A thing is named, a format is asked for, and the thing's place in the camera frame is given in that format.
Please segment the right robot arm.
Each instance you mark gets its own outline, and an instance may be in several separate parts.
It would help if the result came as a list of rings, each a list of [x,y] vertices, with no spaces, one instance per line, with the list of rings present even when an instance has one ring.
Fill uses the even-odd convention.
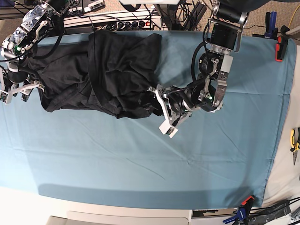
[[[10,104],[18,93],[26,102],[34,88],[44,90],[38,72],[25,66],[25,60],[36,57],[38,43],[51,32],[55,23],[62,26],[72,4],[72,0],[38,0],[25,14],[21,25],[2,42],[0,62],[6,67],[0,68],[1,102]]]

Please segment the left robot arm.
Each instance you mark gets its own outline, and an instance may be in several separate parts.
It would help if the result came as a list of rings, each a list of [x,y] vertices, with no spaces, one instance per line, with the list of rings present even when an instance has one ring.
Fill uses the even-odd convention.
[[[196,110],[214,113],[221,109],[227,78],[233,62],[231,52],[239,52],[241,36],[249,13],[266,4],[265,0],[214,0],[202,42],[191,61],[192,82],[184,88],[158,85],[155,93],[165,120],[159,129],[173,135]]]

